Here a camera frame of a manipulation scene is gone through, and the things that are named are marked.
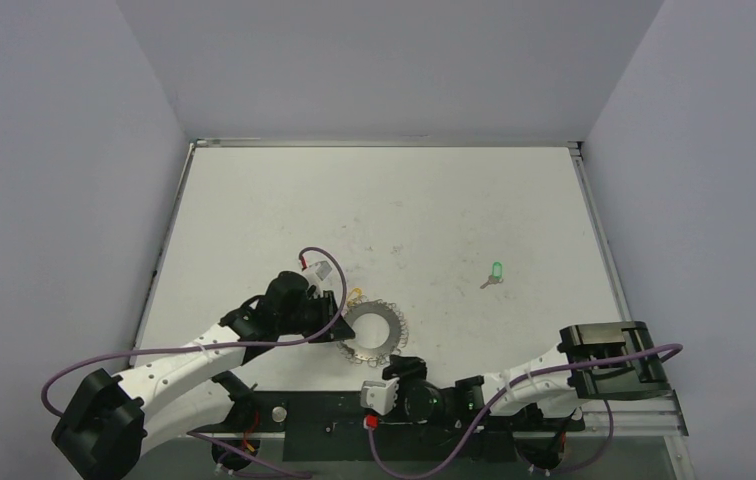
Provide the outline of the metal disc with key rings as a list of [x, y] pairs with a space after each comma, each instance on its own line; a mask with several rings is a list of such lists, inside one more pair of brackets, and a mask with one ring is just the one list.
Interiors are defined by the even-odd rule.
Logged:
[[344, 320], [355, 337], [337, 343], [341, 355], [352, 364], [377, 368], [398, 355], [408, 343], [408, 326], [395, 303], [381, 299], [346, 308]]

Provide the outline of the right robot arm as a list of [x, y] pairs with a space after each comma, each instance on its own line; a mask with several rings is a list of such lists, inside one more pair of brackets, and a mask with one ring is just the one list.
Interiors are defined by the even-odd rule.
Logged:
[[429, 381], [423, 359], [393, 355], [380, 379], [362, 384], [360, 404], [392, 423], [455, 424], [519, 413], [542, 429], [589, 401], [646, 400], [672, 390], [664, 362], [680, 349], [655, 346], [643, 322], [573, 325], [559, 335], [554, 347], [521, 365], [444, 388]]

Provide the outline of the key with green tag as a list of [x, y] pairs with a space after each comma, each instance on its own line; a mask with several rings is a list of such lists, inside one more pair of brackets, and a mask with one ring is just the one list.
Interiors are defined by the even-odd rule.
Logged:
[[485, 282], [480, 286], [480, 289], [485, 289], [488, 286], [498, 285], [503, 282], [503, 265], [501, 262], [494, 262], [491, 266], [490, 274]]

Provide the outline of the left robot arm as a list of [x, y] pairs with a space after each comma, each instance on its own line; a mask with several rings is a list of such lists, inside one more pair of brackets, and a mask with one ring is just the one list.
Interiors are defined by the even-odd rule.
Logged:
[[117, 374], [90, 373], [52, 443], [82, 478], [122, 479], [149, 450], [185, 432], [244, 428], [253, 405], [234, 369], [272, 349], [332, 340], [341, 312], [329, 274], [325, 262], [283, 271], [187, 345], [153, 349], [152, 361]]

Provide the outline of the key with yellow tag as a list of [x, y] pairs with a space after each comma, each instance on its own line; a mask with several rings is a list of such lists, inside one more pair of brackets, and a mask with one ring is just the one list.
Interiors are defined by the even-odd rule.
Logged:
[[353, 288], [346, 297], [346, 307], [352, 308], [364, 301], [364, 293], [360, 288]]

